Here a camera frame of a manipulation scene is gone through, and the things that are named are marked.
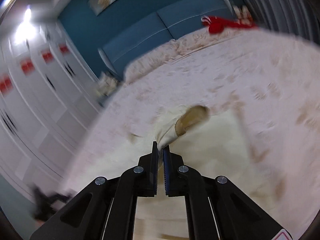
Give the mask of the cream quilted jacket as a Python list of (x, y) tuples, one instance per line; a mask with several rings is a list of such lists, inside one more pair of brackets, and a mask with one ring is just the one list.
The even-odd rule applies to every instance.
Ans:
[[(233, 111), (212, 115), (174, 141), (170, 150), (203, 176), (226, 176), (269, 215), (278, 217), (272, 189), (251, 161), (249, 143)], [(161, 171), (157, 196), (138, 199), (134, 239), (188, 238), (184, 198), (167, 197), (163, 186)]]

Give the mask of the pile of cream clothes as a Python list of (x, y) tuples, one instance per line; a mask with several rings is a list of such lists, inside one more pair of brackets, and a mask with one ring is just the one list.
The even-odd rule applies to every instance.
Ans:
[(99, 96), (109, 96), (119, 86), (119, 81), (110, 73), (101, 72), (96, 91)]

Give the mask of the white wardrobe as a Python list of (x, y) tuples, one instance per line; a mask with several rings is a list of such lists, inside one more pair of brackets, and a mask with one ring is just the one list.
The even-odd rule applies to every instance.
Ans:
[(57, 22), (1, 37), (1, 175), (25, 198), (59, 188), (101, 110), (96, 83)]

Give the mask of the pink butterfly bedspread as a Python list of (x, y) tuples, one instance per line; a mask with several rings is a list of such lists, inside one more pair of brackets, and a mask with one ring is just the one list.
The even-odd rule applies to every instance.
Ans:
[(299, 239), (319, 211), (319, 47), (292, 35), (247, 29), (180, 56), (121, 86), (68, 169), (62, 188), (135, 166), (190, 107), (233, 111), (250, 158), (269, 183), (280, 223)]

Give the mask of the pink butterfly pillow left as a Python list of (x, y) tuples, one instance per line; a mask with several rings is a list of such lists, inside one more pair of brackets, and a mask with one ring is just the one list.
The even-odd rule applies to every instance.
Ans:
[(125, 70), (124, 84), (134, 83), (141, 77), (152, 72), (154, 69), (178, 59), (182, 56), (184, 45), (178, 40), (169, 42), (145, 53), (137, 59), (131, 61)]

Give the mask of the pink butterfly pillow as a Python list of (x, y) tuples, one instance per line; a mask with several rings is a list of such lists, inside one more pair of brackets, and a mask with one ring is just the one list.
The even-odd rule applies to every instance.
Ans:
[(184, 35), (176, 40), (175, 49), (178, 55), (184, 56), (237, 37), (241, 33), (242, 30), (227, 28), (222, 33), (210, 34), (208, 29), (203, 28), (193, 33)]
[(131, 61), (125, 70), (124, 84), (134, 83), (141, 77), (152, 72), (154, 69), (178, 59), (182, 56), (184, 45), (178, 40), (169, 42), (145, 53), (137, 59)]

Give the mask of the pink butterfly pillow right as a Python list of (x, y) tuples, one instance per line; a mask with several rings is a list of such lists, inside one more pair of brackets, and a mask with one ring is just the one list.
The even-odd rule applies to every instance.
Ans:
[(227, 28), (222, 33), (210, 34), (208, 29), (203, 28), (193, 33), (184, 35), (176, 40), (175, 49), (178, 55), (184, 56), (237, 37), (241, 33), (242, 30)]

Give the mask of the red garment on bed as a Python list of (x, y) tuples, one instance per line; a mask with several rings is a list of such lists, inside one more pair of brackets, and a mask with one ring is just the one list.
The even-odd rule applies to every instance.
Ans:
[(257, 25), (250, 20), (228, 20), (217, 16), (203, 16), (201, 22), (208, 28), (210, 34), (220, 34), (226, 28), (251, 29), (257, 27)]

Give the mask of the blue upholstered headboard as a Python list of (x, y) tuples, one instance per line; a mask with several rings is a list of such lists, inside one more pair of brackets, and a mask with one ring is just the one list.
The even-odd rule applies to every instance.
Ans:
[(125, 69), (131, 61), (170, 40), (201, 29), (203, 16), (235, 19), (225, 0), (180, 0), (149, 14), (112, 38), (102, 50), (117, 79), (124, 80)]

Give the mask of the small plush toy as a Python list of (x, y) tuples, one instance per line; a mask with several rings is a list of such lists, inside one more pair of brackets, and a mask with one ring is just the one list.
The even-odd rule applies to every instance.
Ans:
[(236, 17), (237, 17), (239, 23), (245, 24), (245, 25), (252, 25), (253, 24), (252, 15), (245, 5), (243, 5), (242, 7), (238, 7), (238, 6), (234, 5), (233, 10), (236, 14)]

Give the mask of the grey curtain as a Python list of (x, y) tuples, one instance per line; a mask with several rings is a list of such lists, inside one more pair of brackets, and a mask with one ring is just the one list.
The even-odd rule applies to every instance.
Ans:
[(307, 0), (244, 0), (252, 16), (272, 31), (319, 44), (319, 20)]

